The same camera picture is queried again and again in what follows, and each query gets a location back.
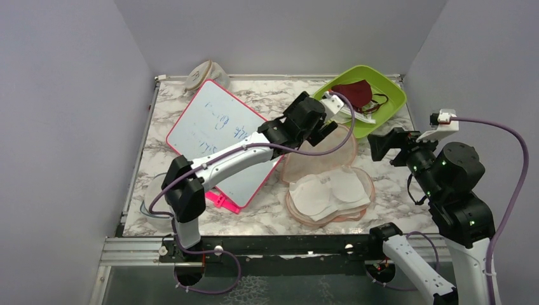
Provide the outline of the peach floral mesh laundry bag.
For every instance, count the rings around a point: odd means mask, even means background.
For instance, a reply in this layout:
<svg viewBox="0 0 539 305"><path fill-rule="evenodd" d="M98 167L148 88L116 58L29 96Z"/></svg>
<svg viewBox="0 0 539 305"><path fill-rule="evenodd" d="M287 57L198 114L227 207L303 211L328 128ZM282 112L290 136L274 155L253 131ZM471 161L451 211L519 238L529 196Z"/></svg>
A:
<svg viewBox="0 0 539 305"><path fill-rule="evenodd" d="M351 164L358 154L358 144L356 138L348 132L349 128L339 125L315 147L307 141L303 142L300 150L307 151L309 154L307 156L295 153L287 155L281 171L282 182L289 187L290 183L309 174L319 174L341 166L353 167Z"/></svg>

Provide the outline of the white bra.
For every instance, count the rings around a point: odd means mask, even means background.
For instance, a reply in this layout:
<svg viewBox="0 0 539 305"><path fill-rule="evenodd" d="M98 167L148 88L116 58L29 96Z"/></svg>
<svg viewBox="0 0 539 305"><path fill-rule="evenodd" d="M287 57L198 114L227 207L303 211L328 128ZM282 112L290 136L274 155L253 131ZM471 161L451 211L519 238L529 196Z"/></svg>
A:
<svg viewBox="0 0 539 305"><path fill-rule="evenodd" d="M371 177L350 166L306 175L290 183L285 197L289 212L298 221L313 227L359 220L374 199Z"/></svg>

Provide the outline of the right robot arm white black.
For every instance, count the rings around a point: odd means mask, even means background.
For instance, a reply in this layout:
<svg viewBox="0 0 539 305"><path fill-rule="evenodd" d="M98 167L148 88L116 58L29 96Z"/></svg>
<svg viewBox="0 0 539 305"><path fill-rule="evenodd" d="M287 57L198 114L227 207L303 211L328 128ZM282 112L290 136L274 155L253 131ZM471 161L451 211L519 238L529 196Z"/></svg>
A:
<svg viewBox="0 0 539 305"><path fill-rule="evenodd" d="M436 153L435 141L424 141L420 132L394 128L386 135L369 135L374 161L390 149L398 154L393 166L406 166L423 190L429 212L445 239L456 283L448 282L407 241L402 231L387 223L370 230L368 253L387 256L412 281L429 304L499 304L488 248L495 235L490 208L473 192L485 169L476 150L450 142Z"/></svg>

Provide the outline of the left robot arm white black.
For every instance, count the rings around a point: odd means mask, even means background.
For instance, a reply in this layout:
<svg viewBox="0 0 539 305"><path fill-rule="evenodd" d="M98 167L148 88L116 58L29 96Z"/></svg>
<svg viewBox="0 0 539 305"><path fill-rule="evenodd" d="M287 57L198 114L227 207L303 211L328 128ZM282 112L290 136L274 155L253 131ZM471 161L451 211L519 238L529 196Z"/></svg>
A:
<svg viewBox="0 0 539 305"><path fill-rule="evenodd" d="M338 126L333 118L344 107L353 109L340 93L327 91L317 100L304 91L280 117L264 122L246 139L202 158L173 159L156 199L164 198L172 209L169 216L177 255L185 261L199 255L198 219L206 209L206 192L247 168L285 154L311 156L311 152L300 150L301 145L308 142L316 146L333 132Z"/></svg>

